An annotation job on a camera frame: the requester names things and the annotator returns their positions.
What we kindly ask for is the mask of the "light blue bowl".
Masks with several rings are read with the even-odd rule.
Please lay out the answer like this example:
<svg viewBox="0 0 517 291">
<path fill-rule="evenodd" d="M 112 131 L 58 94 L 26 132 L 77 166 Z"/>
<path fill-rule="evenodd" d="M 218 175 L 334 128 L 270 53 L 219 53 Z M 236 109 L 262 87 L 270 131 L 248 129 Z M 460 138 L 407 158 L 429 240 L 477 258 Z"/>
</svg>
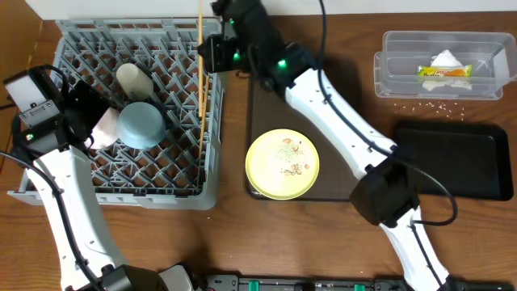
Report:
<svg viewBox="0 0 517 291">
<path fill-rule="evenodd" d="M 121 111 L 116 123 L 116 133 L 126 146 L 146 150 L 166 137 L 166 123 L 155 106 L 136 102 Z"/>
</svg>

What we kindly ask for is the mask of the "yellow snack wrapper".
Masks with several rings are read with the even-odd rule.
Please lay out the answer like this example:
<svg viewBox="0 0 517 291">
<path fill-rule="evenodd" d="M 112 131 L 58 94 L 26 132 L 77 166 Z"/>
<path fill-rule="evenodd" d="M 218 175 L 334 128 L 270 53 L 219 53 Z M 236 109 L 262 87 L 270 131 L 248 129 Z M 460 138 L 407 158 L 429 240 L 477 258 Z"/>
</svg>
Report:
<svg viewBox="0 0 517 291">
<path fill-rule="evenodd" d="M 419 66 L 417 75 L 420 77 L 458 77 L 469 78 L 472 75 L 472 66 L 457 66 L 457 67 L 432 67 Z"/>
</svg>

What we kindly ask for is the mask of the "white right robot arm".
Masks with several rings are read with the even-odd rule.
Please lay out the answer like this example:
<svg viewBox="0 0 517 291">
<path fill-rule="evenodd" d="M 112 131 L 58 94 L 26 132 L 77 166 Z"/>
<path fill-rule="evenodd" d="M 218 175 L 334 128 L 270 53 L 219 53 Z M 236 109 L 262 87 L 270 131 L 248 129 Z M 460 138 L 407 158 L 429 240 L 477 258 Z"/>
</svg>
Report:
<svg viewBox="0 0 517 291">
<path fill-rule="evenodd" d="M 214 1 L 213 14 L 233 30 L 209 36 L 198 52 L 209 73 L 243 70 L 309 120 L 343 157 L 359 181 L 350 195 L 357 212 L 379 226 L 397 253 L 413 290 L 449 290 L 452 280 L 440 263 L 422 219 L 420 200 L 397 157 L 394 141 L 377 132 L 334 89 L 323 58 L 287 43 L 259 0 Z"/>
</svg>

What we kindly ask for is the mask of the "white cup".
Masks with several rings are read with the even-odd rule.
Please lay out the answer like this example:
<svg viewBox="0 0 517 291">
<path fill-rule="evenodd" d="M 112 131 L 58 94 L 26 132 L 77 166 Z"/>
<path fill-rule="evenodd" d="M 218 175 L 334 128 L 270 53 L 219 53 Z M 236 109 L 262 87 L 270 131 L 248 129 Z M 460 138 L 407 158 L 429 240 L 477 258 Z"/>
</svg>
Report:
<svg viewBox="0 0 517 291">
<path fill-rule="evenodd" d="M 153 81 L 133 63 L 125 63 L 116 71 L 116 79 L 124 93 L 136 100 L 153 94 Z"/>
</svg>

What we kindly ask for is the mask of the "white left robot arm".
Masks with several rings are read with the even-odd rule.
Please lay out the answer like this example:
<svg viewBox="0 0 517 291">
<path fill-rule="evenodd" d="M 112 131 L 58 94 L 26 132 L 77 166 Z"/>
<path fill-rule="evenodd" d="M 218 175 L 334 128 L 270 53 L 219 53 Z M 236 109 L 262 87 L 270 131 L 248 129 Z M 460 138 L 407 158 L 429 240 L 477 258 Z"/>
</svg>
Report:
<svg viewBox="0 0 517 291">
<path fill-rule="evenodd" d="M 70 86 L 49 77 L 40 65 L 4 80 L 19 108 L 12 121 L 13 149 L 7 156 L 22 165 L 38 191 L 61 264 L 64 290 L 200 289 L 181 264 L 157 272 L 128 265 L 100 208 L 88 151 L 96 125 L 114 110 L 88 83 Z"/>
</svg>

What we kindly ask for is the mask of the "yellow plate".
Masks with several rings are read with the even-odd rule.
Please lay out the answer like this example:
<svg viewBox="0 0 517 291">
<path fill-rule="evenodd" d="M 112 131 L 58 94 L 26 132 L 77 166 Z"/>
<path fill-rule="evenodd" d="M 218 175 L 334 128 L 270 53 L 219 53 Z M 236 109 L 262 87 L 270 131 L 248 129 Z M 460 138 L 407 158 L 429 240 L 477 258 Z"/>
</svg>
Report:
<svg viewBox="0 0 517 291">
<path fill-rule="evenodd" d="M 284 138 L 302 140 L 312 167 L 302 175 L 282 175 L 275 164 L 276 150 Z M 273 129 L 256 138 L 246 153 L 246 177 L 261 195 L 272 200 L 292 200 L 305 194 L 316 182 L 320 159 L 315 145 L 302 133 Z"/>
</svg>

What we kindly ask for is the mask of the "rice and food scraps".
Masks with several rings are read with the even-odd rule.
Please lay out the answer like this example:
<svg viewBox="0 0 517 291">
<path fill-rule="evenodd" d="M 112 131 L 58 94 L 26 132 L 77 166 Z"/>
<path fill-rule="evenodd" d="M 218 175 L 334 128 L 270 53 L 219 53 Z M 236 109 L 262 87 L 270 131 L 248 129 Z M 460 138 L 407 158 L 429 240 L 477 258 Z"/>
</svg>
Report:
<svg viewBox="0 0 517 291">
<path fill-rule="evenodd" d="M 282 175 L 302 175 L 312 167 L 302 140 L 284 138 L 276 150 L 275 164 Z"/>
</svg>

